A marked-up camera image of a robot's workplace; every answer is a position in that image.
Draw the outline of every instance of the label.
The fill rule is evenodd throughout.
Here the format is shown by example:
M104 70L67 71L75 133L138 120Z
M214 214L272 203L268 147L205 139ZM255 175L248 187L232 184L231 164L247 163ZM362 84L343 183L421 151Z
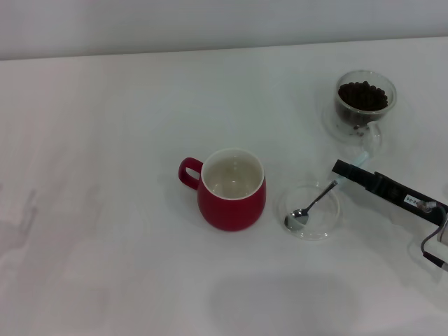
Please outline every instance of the label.
M415 198L411 195L406 195L405 197L405 202L408 204L413 205L414 207L417 207L417 203L420 202L421 200L418 198Z

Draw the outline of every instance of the white wall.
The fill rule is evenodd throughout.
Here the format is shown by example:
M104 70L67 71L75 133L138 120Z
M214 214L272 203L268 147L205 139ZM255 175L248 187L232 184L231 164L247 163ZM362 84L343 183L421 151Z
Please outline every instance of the white wall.
M448 35L448 0L0 0L0 59Z

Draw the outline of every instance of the glass saucer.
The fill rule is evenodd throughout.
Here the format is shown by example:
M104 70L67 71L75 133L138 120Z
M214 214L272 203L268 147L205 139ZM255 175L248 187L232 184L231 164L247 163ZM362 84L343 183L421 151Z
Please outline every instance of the glass saucer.
M330 181L324 183L319 181L301 181L295 186L285 189L277 197L274 204L276 218L280 225L301 239L320 240L328 238L335 228L340 215L340 203L333 190L311 208L306 225L291 217L287 220L288 227L285 225L285 217L290 212L308 207L328 184L330 184Z

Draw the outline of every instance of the clear glass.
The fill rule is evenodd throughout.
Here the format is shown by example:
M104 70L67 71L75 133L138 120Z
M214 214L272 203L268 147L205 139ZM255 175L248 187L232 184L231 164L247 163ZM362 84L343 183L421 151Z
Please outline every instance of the clear glass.
M340 214L340 203L336 193L331 190L309 210L306 225L295 219L293 229L285 226L285 217L296 210L304 209L313 202L330 182L301 181L295 186L285 189L274 201L274 210L280 225L291 234L306 240L320 240L330 236L337 224Z
M388 98L388 106L378 111L363 111L345 103L337 93L341 85L348 83L369 82L377 88L385 91ZM335 118L336 128L346 135L363 137L369 130L368 123L383 118L396 104L397 90L392 82L379 73L368 70L355 70L341 77L335 90L335 110L338 118Z

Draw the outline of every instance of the red mug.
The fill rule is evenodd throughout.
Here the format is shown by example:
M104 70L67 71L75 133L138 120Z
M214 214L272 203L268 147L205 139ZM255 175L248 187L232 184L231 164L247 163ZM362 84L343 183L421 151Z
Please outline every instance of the red mug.
M189 175L187 168L198 172L199 179ZM197 190L199 210L215 228L246 229L257 221L265 207L265 170L247 150L219 150L204 163L187 157L178 176L183 184Z

